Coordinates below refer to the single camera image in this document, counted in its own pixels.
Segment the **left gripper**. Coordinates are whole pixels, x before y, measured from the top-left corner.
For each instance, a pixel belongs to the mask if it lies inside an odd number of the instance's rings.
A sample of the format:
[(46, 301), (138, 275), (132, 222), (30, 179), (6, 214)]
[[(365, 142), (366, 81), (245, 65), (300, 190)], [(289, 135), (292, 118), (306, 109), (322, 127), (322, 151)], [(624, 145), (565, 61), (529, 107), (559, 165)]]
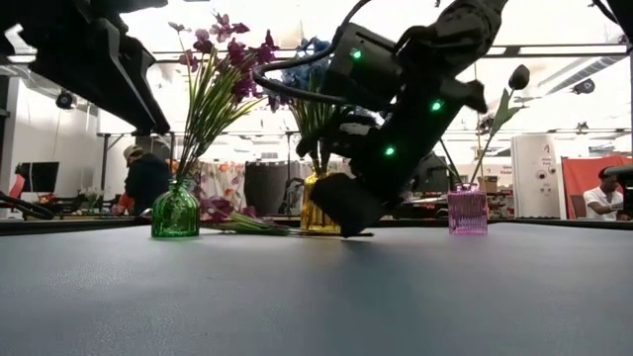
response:
[(79, 95), (101, 95), (100, 107), (140, 134), (170, 131), (146, 79), (155, 58), (120, 17), (63, 12), (36, 48), (34, 72)]

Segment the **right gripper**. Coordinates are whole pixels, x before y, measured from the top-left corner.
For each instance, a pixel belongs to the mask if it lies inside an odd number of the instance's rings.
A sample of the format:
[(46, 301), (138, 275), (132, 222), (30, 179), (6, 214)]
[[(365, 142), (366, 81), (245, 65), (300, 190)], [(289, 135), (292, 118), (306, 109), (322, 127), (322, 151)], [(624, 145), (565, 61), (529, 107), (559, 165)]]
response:
[(406, 188), (467, 105), (468, 86), (457, 78), (468, 65), (461, 49), (466, 43), (465, 35), (437, 25), (413, 26), (397, 42), (354, 23), (341, 28), (321, 93), (387, 116), (364, 133), (359, 126), (368, 120), (359, 114), (334, 119), (316, 133), (350, 160), (350, 175), (320, 178), (311, 192), (342, 236), (357, 235), (384, 214), (388, 199)]

